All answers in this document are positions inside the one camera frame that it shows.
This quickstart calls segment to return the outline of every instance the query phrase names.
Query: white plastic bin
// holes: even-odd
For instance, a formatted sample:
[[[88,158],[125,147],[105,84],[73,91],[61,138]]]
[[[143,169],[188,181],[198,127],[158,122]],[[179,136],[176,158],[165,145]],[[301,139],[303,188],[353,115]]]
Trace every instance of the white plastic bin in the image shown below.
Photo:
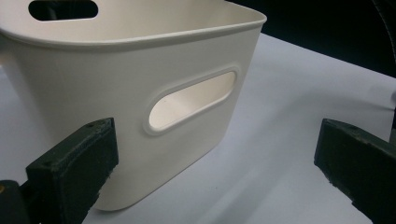
[[[103,210],[138,202],[221,140],[266,20],[223,0],[94,0],[94,18],[38,21],[31,2],[0,0],[0,64],[52,145],[115,118],[120,165]]]

